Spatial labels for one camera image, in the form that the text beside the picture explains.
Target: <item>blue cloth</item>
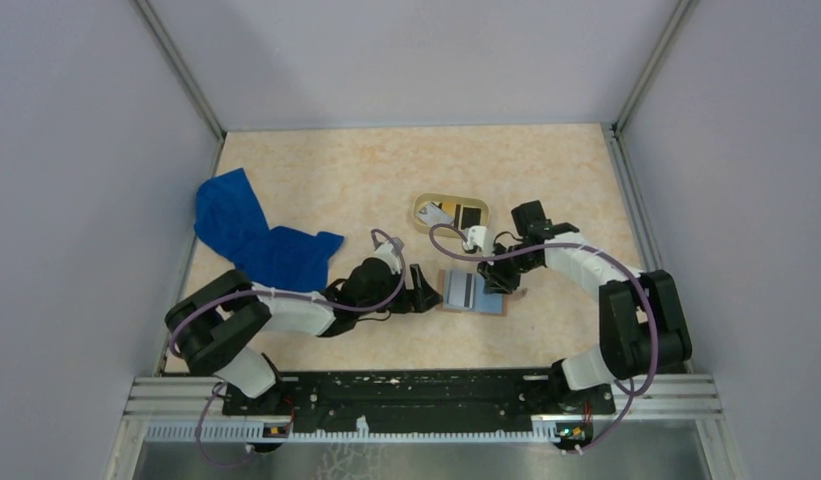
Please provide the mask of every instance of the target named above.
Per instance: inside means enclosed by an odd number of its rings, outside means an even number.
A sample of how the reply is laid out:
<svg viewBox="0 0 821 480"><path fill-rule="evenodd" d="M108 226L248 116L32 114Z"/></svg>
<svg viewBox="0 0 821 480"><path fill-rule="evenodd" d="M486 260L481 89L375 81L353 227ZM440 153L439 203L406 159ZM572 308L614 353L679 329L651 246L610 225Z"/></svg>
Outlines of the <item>blue cloth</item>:
<svg viewBox="0 0 821 480"><path fill-rule="evenodd" d="M243 169L211 178L195 196L195 234L219 255L268 287L312 292L328 282L328 260L341 235L313 236L288 227L269 229Z"/></svg>

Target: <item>white wall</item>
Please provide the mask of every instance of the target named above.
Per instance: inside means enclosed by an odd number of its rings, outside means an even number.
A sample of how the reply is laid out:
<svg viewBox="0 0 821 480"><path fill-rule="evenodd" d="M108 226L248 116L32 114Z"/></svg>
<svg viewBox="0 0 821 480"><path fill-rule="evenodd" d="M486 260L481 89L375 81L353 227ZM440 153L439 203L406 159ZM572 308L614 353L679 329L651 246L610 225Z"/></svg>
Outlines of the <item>white wall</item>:
<svg viewBox="0 0 821 480"><path fill-rule="evenodd" d="M127 1L0 1L0 479L100 478L215 140Z"/></svg>
<svg viewBox="0 0 821 480"><path fill-rule="evenodd" d="M624 138L750 478L821 478L821 0L701 2Z"/></svg>
<svg viewBox="0 0 821 480"><path fill-rule="evenodd" d="M677 0L153 0L228 130L613 121Z"/></svg>

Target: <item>table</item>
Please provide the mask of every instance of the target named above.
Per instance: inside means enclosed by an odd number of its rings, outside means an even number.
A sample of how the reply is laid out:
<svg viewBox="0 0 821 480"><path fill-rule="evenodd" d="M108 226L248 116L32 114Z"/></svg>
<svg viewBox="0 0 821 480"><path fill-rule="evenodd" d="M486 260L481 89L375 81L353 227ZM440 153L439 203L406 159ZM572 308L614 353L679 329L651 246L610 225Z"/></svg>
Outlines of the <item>table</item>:
<svg viewBox="0 0 821 480"><path fill-rule="evenodd" d="M432 285L440 269L473 270L414 229L412 203L424 192L484 200L496 231L513 230L510 210L539 199L553 221L573 223L596 246L640 266L597 124L230 133L218 173L239 167L270 226L345 235L331 280L372 253L374 227L399 236L408 263L419 263ZM459 250L456 239L442 243ZM199 242L185 293L230 268ZM551 365L598 340L598 307L569 280L539 269L522 285L527 296L512 302L506 317L433 310L361 322L330 339L261 333L251 347L287 371L492 368ZM185 365L171 358L166 370Z"/></svg>

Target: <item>plastic container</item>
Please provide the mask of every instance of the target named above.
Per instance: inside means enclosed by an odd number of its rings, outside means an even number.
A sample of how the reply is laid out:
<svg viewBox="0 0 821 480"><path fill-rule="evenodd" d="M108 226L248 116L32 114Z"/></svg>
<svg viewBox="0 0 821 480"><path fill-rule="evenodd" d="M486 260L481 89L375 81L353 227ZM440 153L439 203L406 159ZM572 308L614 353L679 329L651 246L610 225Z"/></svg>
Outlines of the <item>plastic container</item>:
<svg viewBox="0 0 821 480"><path fill-rule="evenodd" d="M442 193L423 193L416 197L416 201L413 202L413 209L410 211L410 217L412 217L413 219L413 226L416 227L416 230L424 234L430 232L431 227L427 226L423 221L419 220L419 217L416 216L416 212L421 210L423 206L427 205L430 202L433 202L435 204L451 202L458 203L466 207L478 208L481 210L480 224L483 226L489 225L489 205L487 205L486 202L484 202L483 200L470 197L458 197L455 195L445 195ZM456 233L445 228L440 228L439 230L437 230L435 235L439 237L460 238Z"/></svg>

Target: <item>folded blue fabric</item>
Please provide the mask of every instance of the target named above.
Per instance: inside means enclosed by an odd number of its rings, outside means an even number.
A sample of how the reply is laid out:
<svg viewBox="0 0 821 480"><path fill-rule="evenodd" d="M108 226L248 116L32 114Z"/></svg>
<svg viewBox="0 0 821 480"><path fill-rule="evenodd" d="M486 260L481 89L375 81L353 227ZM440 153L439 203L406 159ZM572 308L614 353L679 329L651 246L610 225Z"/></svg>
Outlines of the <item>folded blue fabric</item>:
<svg viewBox="0 0 821 480"><path fill-rule="evenodd" d="M344 240L329 232L313 236L288 227L269 229L241 168L204 182L195 211L198 238L268 287L321 290L328 281L328 261Z"/></svg>

